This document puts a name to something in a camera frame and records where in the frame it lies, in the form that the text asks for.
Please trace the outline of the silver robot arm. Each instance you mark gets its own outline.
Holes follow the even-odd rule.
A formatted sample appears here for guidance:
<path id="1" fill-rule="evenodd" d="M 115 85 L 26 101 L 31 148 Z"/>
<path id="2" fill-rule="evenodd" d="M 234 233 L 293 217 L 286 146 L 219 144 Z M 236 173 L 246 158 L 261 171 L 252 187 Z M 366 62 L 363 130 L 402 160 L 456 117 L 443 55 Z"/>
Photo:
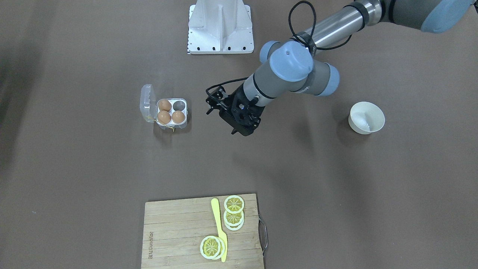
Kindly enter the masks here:
<path id="1" fill-rule="evenodd" d="M 261 66 L 241 85 L 227 94 L 224 83 L 206 89 L 208 113 L 219 116 L 232 127 L 232 133 L 249 136 L 259 126 L 265 106 L 285 92 L 314 96 L 331 95 L 340 82 L 332 65 L 314 60 L 316 53 L 345 45 L 351 36 L 380 22 L 418 29 L 425 33 L 443 33 L 456 25 L 476 0 L 355 0 L 330 17 L 317 21 L 311 2 L 313 25 L 296 32 L 283 43 L 267 42 L 260 51 Z"/>

